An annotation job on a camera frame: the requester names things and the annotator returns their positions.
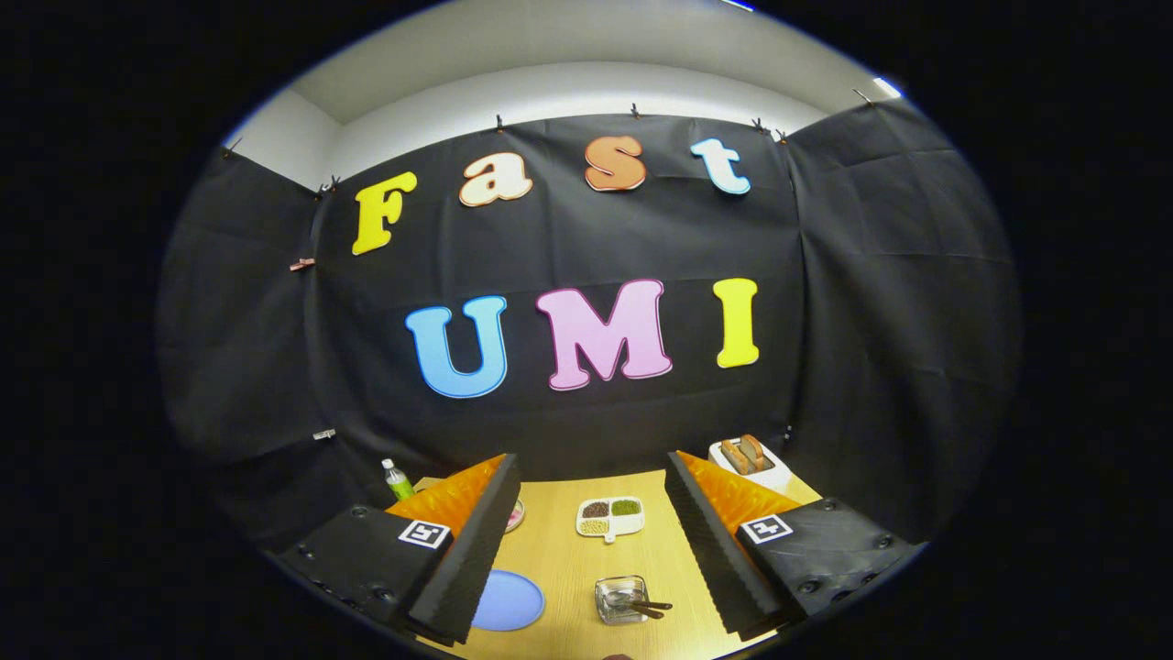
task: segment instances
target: bean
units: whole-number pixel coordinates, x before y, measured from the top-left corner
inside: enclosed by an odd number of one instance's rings
[[[609,528],[610,525],[606,524],[606,520],[583,520],[578,525],[578,529],[584,535],[604,535]]]
[[[605,502],[592,502],[583,509],[583,518],[602,518],[608,515],[610,508]]]
[[[633,499],[621,499],[611,504],[611,512],[616,516],[630,516],[639,513],[639,503]]]

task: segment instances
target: orange letter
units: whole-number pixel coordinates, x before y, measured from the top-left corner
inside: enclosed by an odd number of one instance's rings
[[[595,190],[631,190],[644,182],[647,168],[639,162],[644,148],[630,135],[599,137],[586,144],[586,183]]]

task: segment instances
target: plastic bottle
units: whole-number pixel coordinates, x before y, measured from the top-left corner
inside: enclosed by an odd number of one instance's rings
[[[382,478],[391,487],[391,491],[395,494],[395,499],[405,501],[415,495],[412,483],[407,481],[407,475],[404,475],[402,470],[395,468],[395,463],[392,460],[385,458],[382,461]]]

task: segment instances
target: bread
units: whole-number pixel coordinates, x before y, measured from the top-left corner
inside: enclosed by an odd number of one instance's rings
[[[748,475],[753,471],[753,464],[745,457],[744,454],[738,451],[733,443],[728,441],[721,441],[721,454],[725,458],[733,464],[733,469],[737,470],[738,475]]]
[[[753,468],[750,472],[760,472],[766,469],[766,453],[761,450],[761,443],[758,438],[746,434],[741,436],[741,443],[738,445],[741,454],[748,460],[750,465]]]

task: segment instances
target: small bowl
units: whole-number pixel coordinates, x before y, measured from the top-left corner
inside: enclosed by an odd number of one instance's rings
[[[514,504],[513,512],[509,513],[509,520],[506,523],[506,533],[511,532],[521,525],[521,522],[526,518],[526,505],[522,504],[521,498],[517,498],[516,504]]]
[[[618,626],[647,620],[647,617],[625,605],[608,605],[606,594],[616,592],[631,594],[631,600],[647,600],[647,584],[639,576],[623,576],[598,580],[595,583],[595,611],[598,612],[604,624],[608,626]]]

